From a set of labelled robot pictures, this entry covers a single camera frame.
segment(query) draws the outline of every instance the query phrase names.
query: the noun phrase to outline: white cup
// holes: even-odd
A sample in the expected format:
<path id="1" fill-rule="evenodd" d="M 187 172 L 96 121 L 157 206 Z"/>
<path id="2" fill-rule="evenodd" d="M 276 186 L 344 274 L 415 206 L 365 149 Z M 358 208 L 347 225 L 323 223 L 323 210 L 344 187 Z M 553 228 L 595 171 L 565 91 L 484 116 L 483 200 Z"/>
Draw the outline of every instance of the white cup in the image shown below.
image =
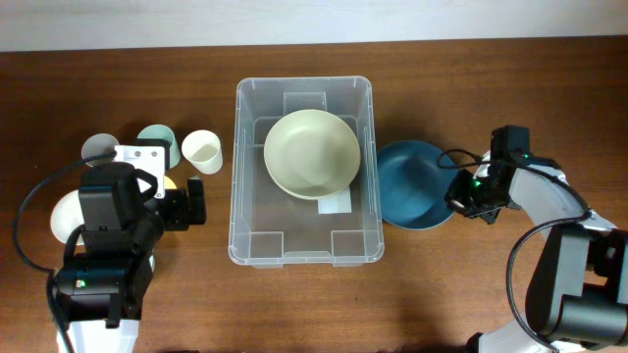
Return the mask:
<path id="1" fill-rule="evenodd" d="M 174 168 L 181 160 L 181 152 L 175 138 L 175 133 L 167 126 L 152 125 L 139 132 L 137 138 L 158 138 L 170 143 L 170 168 Z"/>
<path id="2" fill-rule="evenodd" d="M 87 157 L 113 152 L 115 146 L 119 145 L 118 139 L 110 135 L 109 133 L 98 133 L 89 137 L 80 149 L 80 157 L 85 159 Z M 91 162 L 87 162 L 90 167 L 98 166 L 105 163 L 110 163 L 113 158 L 100 159 Z"/>
<path id="3" fill-rule="evenodd" d="M 189 134 L 181 149 L 183 156 L 203 174 L 214 174 L 223 167 L 220 139 L 212 131 L 197 130 Z"/>

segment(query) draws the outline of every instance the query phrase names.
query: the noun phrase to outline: paper cup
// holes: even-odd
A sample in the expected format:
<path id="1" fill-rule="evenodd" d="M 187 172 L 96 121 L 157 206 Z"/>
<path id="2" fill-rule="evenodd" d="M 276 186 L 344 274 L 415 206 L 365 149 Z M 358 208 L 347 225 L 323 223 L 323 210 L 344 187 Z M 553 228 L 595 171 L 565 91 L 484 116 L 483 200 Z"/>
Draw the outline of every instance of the paper cup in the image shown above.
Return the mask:
<path id="1" fill-rule="evenodd" d="M 189 134 L 181 149 L 183 156 L 203 174 L 214 174 L 223 167 L 220 139 L 212 131 L 198 130 Z"/>
<path id="2" fill-rule="evenodd" d="M 175 133 L 167 126 L 152 125 L 142 130 L 137 138 L 158 138 L 170 143 L 170 168 L 174 168 L 181 160 L 181 152 L 175 138 Z"/>
<path id="3" fill-rule="evenodd" d="M 84 223 L 78 190 L 62 197 L 50 216 L 50 229 L 52 229 L 55 237 L 64 244 L 68 241 L 70 234 Z M 83 245 L 82 236 L 78 238 L 77 245 Z"/>
<path id="4" fill-rule="evenodd" d="M 118 139 L 110 135 L 109 133 L 98 133 L 89 137 L 80 149 L 80 157 L 85 159 L 87 157 L 109 153 L 114 151 L 114 147 L 119 145 Z M 110 163 L 113 158 L 100 159 L 96 161 L 87 162 L 90 167 L 98 166 L 105 163 Z"/>

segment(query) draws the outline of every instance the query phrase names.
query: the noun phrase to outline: white plate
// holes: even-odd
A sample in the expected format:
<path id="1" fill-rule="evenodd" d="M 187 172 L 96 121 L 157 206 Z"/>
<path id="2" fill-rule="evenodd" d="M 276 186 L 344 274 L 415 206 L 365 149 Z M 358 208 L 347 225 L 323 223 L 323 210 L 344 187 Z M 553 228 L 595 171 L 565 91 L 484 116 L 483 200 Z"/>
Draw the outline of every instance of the white plate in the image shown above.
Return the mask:
<path id="1" fill-rule="evenodd" d="M 317 200 L 349 187 L 360 169 L 360 145 L 339 117 L 302 110 L 286 115 L 271 128 L 264 162 L 283 191 Z"/>
<path id="2" fill-rule="evenodd" d="M 62 197 L 57 202 L 50 216 L 52 233 L 64 244 L 68 241 L 72 231 L 84 223 L 78 190 L 74 190 Z M 77 245 L 83 245 L 82 236 L 78 238 Z"/>

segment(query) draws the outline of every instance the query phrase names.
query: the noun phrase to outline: wooden table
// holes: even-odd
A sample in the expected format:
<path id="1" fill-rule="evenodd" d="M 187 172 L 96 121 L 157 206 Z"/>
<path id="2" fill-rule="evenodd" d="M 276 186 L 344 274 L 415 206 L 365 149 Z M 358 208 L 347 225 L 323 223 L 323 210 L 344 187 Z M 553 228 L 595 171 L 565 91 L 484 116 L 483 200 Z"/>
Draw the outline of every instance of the wooden table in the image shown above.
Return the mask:
<path id="1" fill-rule="evenodd" d="M 462 217 L 421 232 L 385 225 L 383 259 L 358 268 L 261 271 L 230 260 L 237 83 L 346 75 L 373 83 L 378 146 L 419 139 L 482 153 L 492 129 L 528 126 L 533 151 L 558 161 L 601 215 L 628 227 L 628 37 L 1 54 L 3 350 L 56 349 L 45 277 L 10 240 L 26 193 L 77 159 L 93 133 L 130 143 L 158 123 L 179 142 L 194 129 L 216 131 L 225 165 L 203 177 L 207 225 L 166 233 L 157 245 L 137 352 L 419 349 L 462 344 L 509 322 L 503 274 L 511 246 L 531 227 L 522 212 L 504 211 L 492 227 Z M 184 185 L 194 168 L 183 162 L 170 175 Z M 26 213 L 22 241 L 37 262 L 61 265 L 48 220 L 78 185 L 79 172 L 67 176 Z M 542 246 L 537 237 L 518 258 L 521 307 Z"/>

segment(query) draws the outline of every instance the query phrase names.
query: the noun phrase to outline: clear plastic bin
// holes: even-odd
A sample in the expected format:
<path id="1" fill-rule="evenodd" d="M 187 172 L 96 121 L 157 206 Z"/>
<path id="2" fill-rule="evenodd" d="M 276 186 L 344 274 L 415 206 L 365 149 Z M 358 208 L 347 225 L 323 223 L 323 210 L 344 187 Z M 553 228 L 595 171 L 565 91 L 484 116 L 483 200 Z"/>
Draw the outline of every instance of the clear plastic bin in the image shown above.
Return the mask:
<path id="1" fill-rule="evenodd" d="M 350 213 L 319 214 L 270 178 L 264 142 L 283 116 L 319 109 L 343 119 L 360 143 L 360 171 L 349 187 Z M 239 265 L 359 266 L 384 254 L 371 83 L 365 77 L 246 78 L 235 101 L 229 256 Z"/>

